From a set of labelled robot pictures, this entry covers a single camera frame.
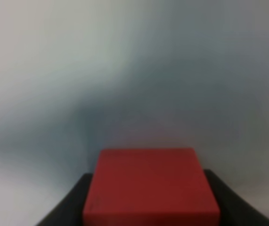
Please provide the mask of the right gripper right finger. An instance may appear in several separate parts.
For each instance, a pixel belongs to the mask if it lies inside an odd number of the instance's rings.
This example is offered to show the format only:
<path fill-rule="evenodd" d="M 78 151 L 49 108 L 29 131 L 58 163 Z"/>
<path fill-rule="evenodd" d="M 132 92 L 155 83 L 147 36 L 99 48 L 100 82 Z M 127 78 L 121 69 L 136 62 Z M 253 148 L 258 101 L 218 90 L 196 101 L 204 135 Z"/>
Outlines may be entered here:
<path fill-rule="evenodd" d="M 214 172 L 204 170 L 220 208 L 221 226 L 269 226 L 269 218 L 228 187 Z"/>

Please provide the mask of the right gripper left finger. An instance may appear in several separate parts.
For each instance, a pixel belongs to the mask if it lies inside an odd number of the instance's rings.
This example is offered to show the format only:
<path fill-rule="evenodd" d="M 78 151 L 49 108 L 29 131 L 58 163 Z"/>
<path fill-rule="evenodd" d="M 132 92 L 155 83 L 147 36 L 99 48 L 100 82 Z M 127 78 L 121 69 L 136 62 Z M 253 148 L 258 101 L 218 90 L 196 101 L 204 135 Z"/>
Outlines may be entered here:
<path fill-rule="evenodd" d="M 84 174 L 63 200 L 37 226 L 83 226 L 83 208 L 92 173 Z"/>

